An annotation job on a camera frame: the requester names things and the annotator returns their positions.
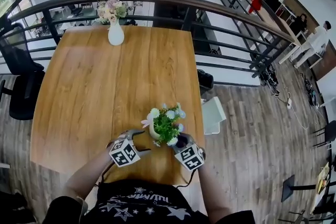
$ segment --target black t-shirt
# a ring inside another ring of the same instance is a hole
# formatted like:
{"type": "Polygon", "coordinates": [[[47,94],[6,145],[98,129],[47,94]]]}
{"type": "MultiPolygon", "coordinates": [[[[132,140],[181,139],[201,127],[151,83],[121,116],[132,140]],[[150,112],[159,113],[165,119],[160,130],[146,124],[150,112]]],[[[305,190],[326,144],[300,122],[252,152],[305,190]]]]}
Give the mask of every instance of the black t-shirt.
{"type": "MultiPolygon", "coordinates": [[[[169,185],[141,180],[121,180],[101,184],[97,203],[86,215],[70,197],[53,200],[44,220],[50,223],[209,223],[208,217],[194,212],[181,192],[169,185]]],[[[252,211],[224,217],[217,224],[255,224],[252,211]]]]}

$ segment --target flower bouquet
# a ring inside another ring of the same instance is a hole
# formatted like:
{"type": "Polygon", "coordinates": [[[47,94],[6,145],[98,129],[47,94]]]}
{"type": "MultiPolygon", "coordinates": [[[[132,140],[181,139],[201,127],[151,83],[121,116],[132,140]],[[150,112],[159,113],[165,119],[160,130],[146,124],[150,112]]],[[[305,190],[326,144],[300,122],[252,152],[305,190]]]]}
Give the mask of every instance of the flower bouquet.
{"type": "Polygon", "coordinates": [[[173,146],[178,142],[178,135],[183,131],[183,124],[176,121],[185,118],[185,112],[181,109],[180,103],[172,108],[163,104],[162,109],[152,108],[147,119],[141,121],[143,128],[149,126],[149,133],[154,138],[153,143],[160,146],[166,143],[173,146]]]}
{"type": "Polygon", "coordinates": [[[127,15],[127,4],[119,0],[98,2],[98,21],[102,24],[110,22],[109,42],[112,45],[120,45],[124,41],[124,32],[119,25],[119,18],[127,15]]]}

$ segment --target laminate flooring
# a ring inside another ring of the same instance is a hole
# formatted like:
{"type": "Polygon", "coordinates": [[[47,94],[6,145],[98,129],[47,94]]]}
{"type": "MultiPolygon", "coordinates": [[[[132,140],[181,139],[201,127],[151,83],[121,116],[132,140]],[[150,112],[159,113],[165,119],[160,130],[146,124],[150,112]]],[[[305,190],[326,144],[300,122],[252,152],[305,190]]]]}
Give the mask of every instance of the laminate flooring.
{"type": "MultiPolygon", "coordinates": [[[[268,87],[241,88],[215,86],[202,97],[218,96],[227,119],[220,133],[206,136],[207,162],[225,191],[232,211],[251,209],[256,223],[278,223],[279,217],[291,219],[288,211],[299,212],[309,207],[313,190],[296,191],[281,203],[282,182],[295,174],[296,184],[315,184],[320,168],[327,163],[327,149],[313,148],[323,135],[311,133],[325,125],[321,114],[307,101],[300,71],[286,61],[275,64],[280,98],[291,92],[293,110],[271,96],[268,87]]],[[[14,76],[0,76],[6,86],[13,86],[14,76]]],[[[9,182],[12,191],[18,189],[39,222],[42,222],[50,202],[60,194],[61,186],[70,175],[51,171],[29,160],[31,121],[16,121],[9,117],[10,97],[3,95],[0,103],[0,162],[11,164],[9,182]]],[[[199,183],[192,183],[182,193],[194,210],[204,211],[199,183]]]]}

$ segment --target green leaves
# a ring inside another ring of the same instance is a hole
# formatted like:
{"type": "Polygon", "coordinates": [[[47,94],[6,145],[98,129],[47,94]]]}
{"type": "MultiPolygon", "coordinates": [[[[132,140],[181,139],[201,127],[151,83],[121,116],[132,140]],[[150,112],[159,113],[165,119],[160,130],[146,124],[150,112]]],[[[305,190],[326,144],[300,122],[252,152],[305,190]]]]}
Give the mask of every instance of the green leaves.
{"type": "Polygon", "coordinates": [[[179,109],[178,105],[172,108],[162,108],[160,109],[160,115],[154,118],[154,130],[160,135],[160,142],[169,142],[179,135],[179,127],[175,124],[180,119],[180,115],[177,113],[179,109]],[[172,119],[169,119],[166,115],[169,110],[175,112],[175,117],[172,119]]]}

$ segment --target black trash bin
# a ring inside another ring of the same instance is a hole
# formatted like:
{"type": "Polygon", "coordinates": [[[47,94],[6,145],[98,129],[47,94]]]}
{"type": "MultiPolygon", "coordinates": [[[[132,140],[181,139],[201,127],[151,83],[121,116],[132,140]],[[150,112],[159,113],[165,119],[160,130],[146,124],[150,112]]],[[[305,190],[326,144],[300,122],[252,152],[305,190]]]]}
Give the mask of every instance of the black trash bin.
{"type": "Polygon", "coordinates": [[[197,75],[198,83],[200,84],[199,90],[202,96],[203,93],[211,90],[214,87],[214,77],[211,74],[204,72],[202,69],[197,70],[197,75]]]}

